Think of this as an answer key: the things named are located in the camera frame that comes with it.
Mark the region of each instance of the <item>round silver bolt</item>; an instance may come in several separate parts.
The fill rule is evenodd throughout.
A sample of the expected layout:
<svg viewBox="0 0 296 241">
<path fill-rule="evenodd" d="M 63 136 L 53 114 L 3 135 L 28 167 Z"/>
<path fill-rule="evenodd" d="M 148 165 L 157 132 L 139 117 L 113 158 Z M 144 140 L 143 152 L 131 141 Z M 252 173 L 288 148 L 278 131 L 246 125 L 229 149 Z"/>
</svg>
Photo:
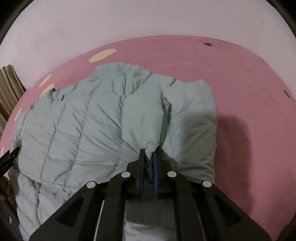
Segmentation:
<svg viewBox="0 0 296 241">
<path fill-rule="evenodd" d="M 177 176 L 177 173 L 175 173 L 173 171 L 170 171 L 170 172 L 168 172 L 168 176 L 169 177 L 175 177 L 175 176 Z"/>
<path fill-rule="evenodd" d="M 206 187 L 206 188 L 210 188 L 212 186 L 212 183 L 210 181 L 203 181 L 202 184 Z"/>
<path fill-rule="evenodd" d="M 96 186 L 96 183 L 93 182 L 93 181 L 90 181 L 90 182 L 88 182 L 88 183 L 86 184 L 86 186 L 87 186 L 88 188 L 94 188 L 94 187 Z"/>
<path fill-rule="evenodd" d="M 122 174 L 121 174 L 121 176 L 122 177 L 124 177 L 124 178 L 127 178 L 127 177 L 129 177 L 131 174 L 129 173 L 129 172 L 123 172 Z"/>
</svg>

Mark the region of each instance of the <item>dark spot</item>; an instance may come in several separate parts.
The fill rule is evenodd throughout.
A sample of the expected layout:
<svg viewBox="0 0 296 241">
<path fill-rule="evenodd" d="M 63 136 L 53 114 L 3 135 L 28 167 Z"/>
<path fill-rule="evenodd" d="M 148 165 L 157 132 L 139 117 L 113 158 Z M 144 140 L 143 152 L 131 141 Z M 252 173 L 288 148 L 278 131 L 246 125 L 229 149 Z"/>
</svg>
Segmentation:
<svg viewBox="0 0 296 241">
<path fill-rule="evenodd" d="M 289 94 L 287 93 L 287 91 L 284 90 L 284 92 L 285 92 L 285 94 L 286 94 L 289 98 L 291 98 L 291 97 L 289 96 Z"/>
<path fill-rule="evenodd" d="M 260 58 L 260 57 L 259 57 Z M 260 58 L 265 64 L 267 64 L 262 58 Z M 268 65 L 268 64 L 267 64 Z"/>
</svg>

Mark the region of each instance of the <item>pink surface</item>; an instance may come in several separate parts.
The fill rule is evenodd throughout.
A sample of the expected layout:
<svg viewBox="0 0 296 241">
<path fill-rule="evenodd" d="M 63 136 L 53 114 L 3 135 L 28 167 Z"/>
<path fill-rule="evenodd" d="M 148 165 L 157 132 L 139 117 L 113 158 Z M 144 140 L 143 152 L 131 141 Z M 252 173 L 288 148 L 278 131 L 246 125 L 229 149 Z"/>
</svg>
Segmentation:
<svg viewBox="0 0 296 241">
<path fill-rule="evenodd" d="M 98 62 L 96 53 L 116 49 Z M 3 133 L 0 148 L 10 148 L 14 119 L 50 84 L 62 89 L 88 77 L 96 66 L 125 62 L 185 82 L 203 79 L 217 108 L 216 185 L 273 238 L 296 212 L 296 102 L 258 56 L 215 39 L 158 36 L 130 39 L 89 51 L 56 68 L 25 92 Z"/>
</svg>

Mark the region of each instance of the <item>white wall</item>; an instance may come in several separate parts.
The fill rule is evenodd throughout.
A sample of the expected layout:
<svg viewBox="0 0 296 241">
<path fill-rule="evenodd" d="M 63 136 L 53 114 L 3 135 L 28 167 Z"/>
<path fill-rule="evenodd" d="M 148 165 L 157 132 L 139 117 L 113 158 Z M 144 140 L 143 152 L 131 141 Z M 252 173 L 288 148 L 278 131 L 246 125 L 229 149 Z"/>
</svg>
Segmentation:
<svg viewBox="0 0 296 241">
<path fill-rule="evenodd" d="M 259 55 L 296 96 L 296 39 L 265 0 L 34 0 L 0 46 L 30 87 L 60 64 L 96 47 L 135 37 L 195 35 Z"/>
</svg>

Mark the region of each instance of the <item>striped fabric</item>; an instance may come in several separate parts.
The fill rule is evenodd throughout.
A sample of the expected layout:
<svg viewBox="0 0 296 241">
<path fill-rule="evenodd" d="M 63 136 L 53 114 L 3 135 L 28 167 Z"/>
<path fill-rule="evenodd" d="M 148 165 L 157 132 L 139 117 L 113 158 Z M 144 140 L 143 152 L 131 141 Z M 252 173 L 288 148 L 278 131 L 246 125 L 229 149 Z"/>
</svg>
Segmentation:
<svg viewBox="0 0 296 241">
<path fill-rule="evenodd" d="M 13 108 L 25 91 L 12 65 L 0 69 L 0 138 Z"/>
</svg>

